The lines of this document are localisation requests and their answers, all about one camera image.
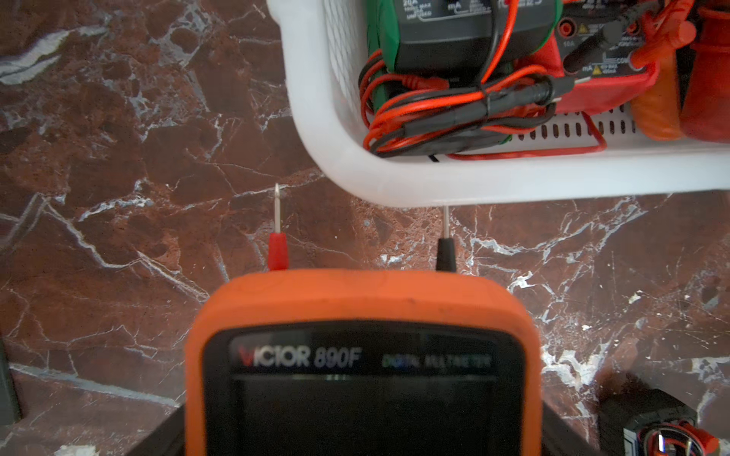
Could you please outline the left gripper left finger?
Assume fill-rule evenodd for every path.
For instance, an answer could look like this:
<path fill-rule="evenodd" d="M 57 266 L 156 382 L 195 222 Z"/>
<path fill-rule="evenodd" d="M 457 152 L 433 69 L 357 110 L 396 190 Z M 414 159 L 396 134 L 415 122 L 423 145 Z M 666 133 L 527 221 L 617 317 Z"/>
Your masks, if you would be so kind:
<path fill-rule="evenodd" d="M 150 435 L 130 452 L 127 452 L 127 456 L 184 456 L 186 454 L 185 412 L 186 407 L 180 406 Z"/>

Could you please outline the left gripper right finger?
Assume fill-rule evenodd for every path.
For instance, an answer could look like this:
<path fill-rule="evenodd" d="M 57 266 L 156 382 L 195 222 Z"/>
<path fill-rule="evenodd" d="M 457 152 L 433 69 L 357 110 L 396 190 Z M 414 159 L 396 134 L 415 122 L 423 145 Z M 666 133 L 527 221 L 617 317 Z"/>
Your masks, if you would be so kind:
<path fill-rule="evenodd" d="M 570 427 L 547 403 L 543 403 L 542 456 L 598 456 L 591 446 Z"/>

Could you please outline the small black red multimeter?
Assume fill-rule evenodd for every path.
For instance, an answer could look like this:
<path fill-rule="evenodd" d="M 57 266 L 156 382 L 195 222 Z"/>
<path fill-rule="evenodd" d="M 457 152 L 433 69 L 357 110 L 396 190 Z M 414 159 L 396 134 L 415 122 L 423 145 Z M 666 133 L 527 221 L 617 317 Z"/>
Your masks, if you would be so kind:
<path fill-rule="evenodd" d="M 718 455 L 720 439 L 699 426 L 698 414 L 660 389 L 612 396 L 598 417 L 606 455 Z"/>

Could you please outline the orange Victor multimeter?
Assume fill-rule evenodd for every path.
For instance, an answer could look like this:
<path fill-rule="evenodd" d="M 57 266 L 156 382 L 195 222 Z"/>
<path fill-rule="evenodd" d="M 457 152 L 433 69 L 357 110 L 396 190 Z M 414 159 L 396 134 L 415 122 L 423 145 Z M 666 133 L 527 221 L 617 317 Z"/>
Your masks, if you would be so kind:
<path fill-rule="evenodd" d="M 186 343 L 188 455 L 537 455 L 541 346 L 499 284 L 288 266 L 215 292 Z"/>

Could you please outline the orange black multimeter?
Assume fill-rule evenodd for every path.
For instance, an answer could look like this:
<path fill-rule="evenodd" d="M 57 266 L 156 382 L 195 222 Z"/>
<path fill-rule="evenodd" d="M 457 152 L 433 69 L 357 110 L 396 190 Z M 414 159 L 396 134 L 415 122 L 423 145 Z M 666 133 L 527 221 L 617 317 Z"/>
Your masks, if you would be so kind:
<path fill-rule="evenodd" d="M 671 53 L 659 61 L 656 84 L 631 101 L 631 113 L 638 129 L 655 141 L 682 138 L 680 95 L 677 57 Z"/>

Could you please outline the green multimeter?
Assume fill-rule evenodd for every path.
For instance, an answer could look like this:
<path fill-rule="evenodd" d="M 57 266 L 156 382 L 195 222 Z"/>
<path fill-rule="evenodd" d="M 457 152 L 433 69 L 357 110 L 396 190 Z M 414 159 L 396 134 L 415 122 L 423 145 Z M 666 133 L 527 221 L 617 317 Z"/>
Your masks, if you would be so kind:
<path fill-rule="evenodd" d="M 395 74 L 476 80 L 493 62 L 530 56 L 549 41 L 562 1 L 518 1 L 505 37 L 509 1 L 367 1 L 368 51 Z"/>

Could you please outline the large red multimeter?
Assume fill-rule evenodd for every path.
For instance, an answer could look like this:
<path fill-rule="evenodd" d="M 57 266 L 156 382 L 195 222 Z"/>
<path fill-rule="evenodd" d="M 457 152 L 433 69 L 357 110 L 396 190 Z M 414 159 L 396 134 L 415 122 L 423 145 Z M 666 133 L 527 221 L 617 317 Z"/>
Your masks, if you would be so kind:
<path fill-rule="evenodd" d="M 698 9 L 701 17 L 686 98 L 680 116 L 681 131 L 689 138 L 729 142 L 729 3 L 709 1 Z"/>

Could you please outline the white plastic perforated basket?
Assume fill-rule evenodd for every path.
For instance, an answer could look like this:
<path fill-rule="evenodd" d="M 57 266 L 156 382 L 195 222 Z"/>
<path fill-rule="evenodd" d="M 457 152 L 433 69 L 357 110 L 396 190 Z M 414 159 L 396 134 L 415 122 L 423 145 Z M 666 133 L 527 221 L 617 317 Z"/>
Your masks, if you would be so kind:
<path fill-rule="evenodd" d="M 300 140 L 340 188 L 389 207 L 570 200 L 726 190 L 727 144 L 656 142 L 628 108 L 585 119 L 560 114 L 471 161 L 380 159 L 362 142 L 357 77 L 367 59 L 360 1 L 272 1 Z"/>

